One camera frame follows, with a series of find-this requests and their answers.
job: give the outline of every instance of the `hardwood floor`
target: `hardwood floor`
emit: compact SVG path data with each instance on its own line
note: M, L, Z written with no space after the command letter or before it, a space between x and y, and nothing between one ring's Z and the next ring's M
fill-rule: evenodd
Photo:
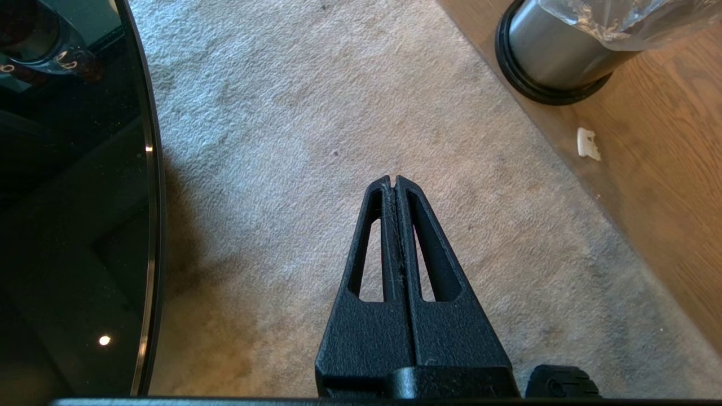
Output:
M490 66L510 0L438 0ZM549 143L722 354L722 25L621 66L552 107L509 87ZM600 163L577 155L594 130Z

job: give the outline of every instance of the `plastic bag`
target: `plastic bag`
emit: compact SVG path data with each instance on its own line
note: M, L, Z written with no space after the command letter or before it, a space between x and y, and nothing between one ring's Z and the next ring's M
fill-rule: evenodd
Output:
M722 0L536 0L613 51L643 51L722 20Z

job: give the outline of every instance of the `trash can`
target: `trash can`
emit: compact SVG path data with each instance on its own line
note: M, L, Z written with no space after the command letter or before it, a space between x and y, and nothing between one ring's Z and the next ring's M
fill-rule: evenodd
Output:
M516 0L495 41L505 78L550 105L598 91L619 65L722 18L722 0Z

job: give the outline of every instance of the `black glass tabletop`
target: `black glass tabletop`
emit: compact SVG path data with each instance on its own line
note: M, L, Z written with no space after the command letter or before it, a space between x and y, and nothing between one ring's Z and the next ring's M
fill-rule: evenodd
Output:
M147 392L163 194L125 0L0 0L4 404Z

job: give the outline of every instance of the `beige carpet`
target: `beige carpet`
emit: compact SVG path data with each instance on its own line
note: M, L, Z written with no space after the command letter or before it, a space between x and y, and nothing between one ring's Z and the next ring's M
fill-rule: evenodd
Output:
M131 5L168 172L154 394L315 396L363 191L402 174L522 390L559 363L608 397L721 395L720 359L436 3Z

